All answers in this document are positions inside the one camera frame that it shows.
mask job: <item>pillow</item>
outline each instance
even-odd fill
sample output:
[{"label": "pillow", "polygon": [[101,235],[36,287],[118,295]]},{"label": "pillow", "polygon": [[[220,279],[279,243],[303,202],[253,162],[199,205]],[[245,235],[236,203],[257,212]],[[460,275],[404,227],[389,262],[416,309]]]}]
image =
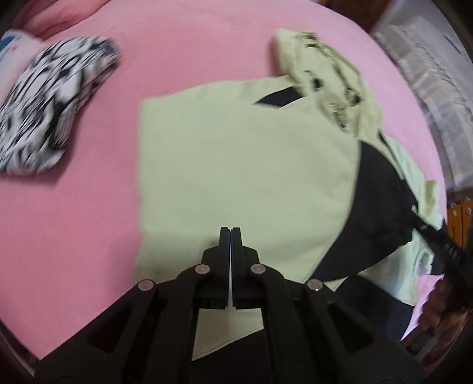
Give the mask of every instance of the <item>pillow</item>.
[{"label": "pillow", "polygon": [[0,105],[0,171],[39,173],[64,154],[74,117],[117,66],[118,49],[101,37],[46,46]]},{"label": "pillow", "polygon": [[108,1],[30,0],[13,20],[12,26],[46,40],[92,16]]},{"label": "pillow", "polygon": [[375,34],[416,95],[437,146],[448,192],[473,187],[473,65],[416,17]]},{"label": "pillow", "polygon": [[43,47],[40,39],[24,31],[10,29],[5,32],[0,40],[0,104]]}]

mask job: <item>human hand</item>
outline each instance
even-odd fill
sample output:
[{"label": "human hand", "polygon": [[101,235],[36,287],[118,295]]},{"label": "human hand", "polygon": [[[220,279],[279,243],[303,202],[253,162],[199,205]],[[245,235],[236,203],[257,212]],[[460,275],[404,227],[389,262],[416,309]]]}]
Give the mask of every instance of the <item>human hand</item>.
[{"label": "human hand", "polygon": [[442,336],[435,347],[422,360],[425,367],[437,361],[439,363],[442,360],[442,357],[452,348],[468,321],[469,310],[455,311],[442,318],[442,314],[447,307],[447,298],[450,291],[448,281],[439,280],[422,307],[418,328],[421,331],[430,329],[435,333],[442,332]]},{"label": "human hand", "polygon": [[12,27],[46,40],[92,16],[108,1],[30,0],[13,20]]}]

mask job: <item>light green cloth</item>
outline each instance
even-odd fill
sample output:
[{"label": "light green cloth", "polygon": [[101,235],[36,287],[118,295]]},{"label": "light green cloth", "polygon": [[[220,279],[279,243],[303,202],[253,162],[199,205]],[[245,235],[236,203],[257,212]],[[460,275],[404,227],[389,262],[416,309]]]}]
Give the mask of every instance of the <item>light green cloth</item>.
[{"label": "light green cloth", "polygon": [[[443,216],[440,210],[440,190],[437,182],[425,180],[424,174],[416,166],[405,149],[395,140],[384,135],[394,153],[412,193],[417,199],[417,213],[423,220],[436,229],[442,228]],[[412,241],[399,247],[391,255],[381,260],[358,275],[375,283],[396,299],[408,305],[417,303],[417,278],[420,268],[430,273],[433,252],[416,230],[412,231]],[[345,281],[338,279],[326,282],[336,291]]]},{"label": "light green cloth", "polygon": [[[143,101],[139,279],[174,279],[217,243],[220,227],[241,227],[262,263],[305,281],[350,212],[358,140],[403,174],[378,138],[382,115],[358,71],[313,33],[280,30],[276,42],[286,76]],[[347,100],[347,84],[359,105]],[[279,109],[254,105],[290,86],[305,97]],[[259,310],[201,311],[194,357],[261,327]]]}]

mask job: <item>bed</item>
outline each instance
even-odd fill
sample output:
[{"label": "bed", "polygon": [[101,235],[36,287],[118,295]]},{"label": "bed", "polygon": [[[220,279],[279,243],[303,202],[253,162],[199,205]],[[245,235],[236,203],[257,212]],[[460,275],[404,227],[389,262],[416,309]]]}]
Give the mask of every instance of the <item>bed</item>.
[{"label": "bed", "polygon": [[[43,175],[0,176],[0,317],[38,359],[135,283],[140,101],[275,75],[277,28],[315,31],[358,67],[383,110],[383,131],[438,182],[445,213],[441,164],[416,98],[354,22],[307,0],[111,0],[47,41],[102,35],[121,50],[118,69],[77,117],[65,158]],[[435,280],[420,279],[420,304]]]}]

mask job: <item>finger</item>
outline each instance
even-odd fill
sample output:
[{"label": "finger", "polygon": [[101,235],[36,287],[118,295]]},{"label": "finger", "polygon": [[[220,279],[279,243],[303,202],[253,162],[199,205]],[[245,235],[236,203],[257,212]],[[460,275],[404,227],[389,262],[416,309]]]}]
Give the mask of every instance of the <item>finger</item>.
[{"label": "finger", "polygon": [[424,311],[418,320],[419,328],[423,331],[427,329],[436,329],[441,321],[442,317],[434,312],[431,311]]},{"label": "finger", "polygon": [[429,295],[427,302],[422,307],[423,310],[432,310],[436,313],[442,313],[447,307],[446,298],[438,291],[432,291]]},{"label": "finger", "polygon": [[434,289],[441,293],[445,291],[446,287],[447,287],[447,282],[444,279],[440,279],[439,281],[437,281],[437,283],[435,283]]},{"label": "finger", "polygon": [[442,319],[435,328],[436,332],[444,332],[452,327],[463,327],[464,322],[468,318],[468,311],[453,312]]},{"label": "finger", "polygon": [[422,329],[420,326],[414,328],[404,339],[399,342],[399,345],[402,348],[407,348],[410,346],[423,332],[425,329]]},{"label": "finger", "polygon": [[463,328],[461,326],[456,326],[444,332],[432,352],[442,351],[445,348],[450,347],[450,344],[452,344],[453,342],[455,342],[456,339],[458,339],[458,336],[460,336],[462,329]]},{"label": "finger", "polygon": [[444,349],[436,349],[431,351],[429,354],[424,356],[421,363],[424,367],[428,367],[432,364],[438,365],[440,361],[443,359],[444,355],[449,351],[449,348]]},{"label": "finger", "polygon": [[471,310],[466,313],[465,320],[463,321],[463,327],[466,327],[468,320],[470,319],[470,315],[472,314]]}]

